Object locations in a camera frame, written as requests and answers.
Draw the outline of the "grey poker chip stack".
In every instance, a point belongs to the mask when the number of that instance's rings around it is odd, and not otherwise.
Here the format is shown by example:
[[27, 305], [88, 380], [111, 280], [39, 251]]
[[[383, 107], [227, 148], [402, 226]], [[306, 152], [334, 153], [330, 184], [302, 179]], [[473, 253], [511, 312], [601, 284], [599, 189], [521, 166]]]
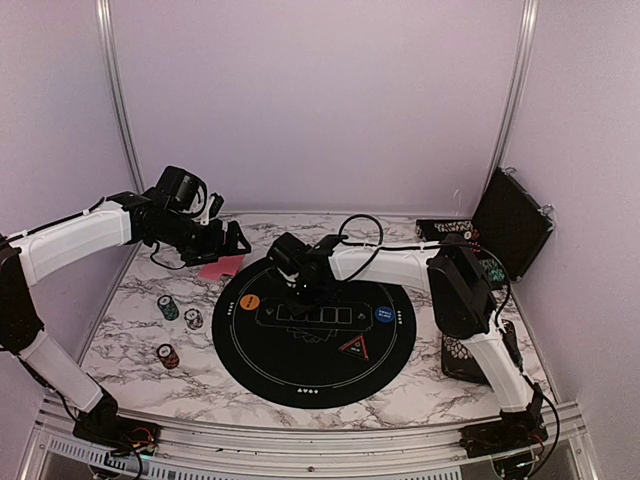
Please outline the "grey poker chip stack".
[[198, 308], [189, 308], [184, 312], [184, 321], [190, 330], [198, 330], [203, 327], [204, 318]]

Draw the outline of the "red triangle all-in marker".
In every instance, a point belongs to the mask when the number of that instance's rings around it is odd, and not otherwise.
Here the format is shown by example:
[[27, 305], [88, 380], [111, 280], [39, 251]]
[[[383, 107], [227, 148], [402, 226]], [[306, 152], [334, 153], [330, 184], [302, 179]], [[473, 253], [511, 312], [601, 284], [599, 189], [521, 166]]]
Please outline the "red triangle all-in marker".
[[338, 351], [362, 361], [369, 361], [369, 353], [363, 334], [360, 334], [342, 345]]

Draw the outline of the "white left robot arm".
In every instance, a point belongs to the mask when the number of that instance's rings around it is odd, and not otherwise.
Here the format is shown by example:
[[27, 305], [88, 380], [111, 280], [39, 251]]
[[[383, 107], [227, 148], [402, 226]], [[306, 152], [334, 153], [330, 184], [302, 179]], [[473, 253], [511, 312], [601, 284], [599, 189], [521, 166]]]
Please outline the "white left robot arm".
[[221, 196], [203, 180], [168, 166], [143, 193], [125, 191], [1, 241], [1, 348], [84, 413], [106, 445], [126, 423], [109, 395], [77, 363], [83, 342], [131, 246], [167, 245], [196, 267], [251, 248], [239, 224], [217, 215]]

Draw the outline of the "orange big blind button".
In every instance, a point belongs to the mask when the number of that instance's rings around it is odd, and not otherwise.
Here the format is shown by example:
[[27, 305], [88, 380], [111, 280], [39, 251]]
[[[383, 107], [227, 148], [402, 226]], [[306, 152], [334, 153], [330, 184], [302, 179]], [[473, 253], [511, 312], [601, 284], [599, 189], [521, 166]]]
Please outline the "orange big blind button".
[[255, 294], [246, 294], [239, 300], [239, 306], [245, 311], [256, 310], [261, 303], [260, 297]]

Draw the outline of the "blue small blind button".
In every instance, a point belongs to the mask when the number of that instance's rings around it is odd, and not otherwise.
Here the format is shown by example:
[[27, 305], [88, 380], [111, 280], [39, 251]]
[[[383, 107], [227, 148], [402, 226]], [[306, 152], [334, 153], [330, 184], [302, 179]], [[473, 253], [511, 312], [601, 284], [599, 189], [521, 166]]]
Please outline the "blue small blind button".
[[375, 319], [382, 324], [393, 324], [396, 322], [396, 311], [390, 307], [379, 307], [374, 313]]

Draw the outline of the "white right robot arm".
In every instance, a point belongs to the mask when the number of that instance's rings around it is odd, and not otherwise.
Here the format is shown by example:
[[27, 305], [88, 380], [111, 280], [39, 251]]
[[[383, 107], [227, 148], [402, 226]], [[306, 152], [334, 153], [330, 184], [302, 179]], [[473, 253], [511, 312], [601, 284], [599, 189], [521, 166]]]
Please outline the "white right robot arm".
[[377, 245], [332, 234], [308, 245], [284, 233], [267, 257], [287, 290], [290, 311], [296, 314], [327, 303], [351, 281], [429, 292], [439, 330], [471, 353], [497, 396], [505, 419], [496, 425], [496, 440], [515, 448], [533, 433], [543, 395], [526, 373], [517, 337], [500, 317], [501, 308], [475, 249], [456, 234], [441, 242]]

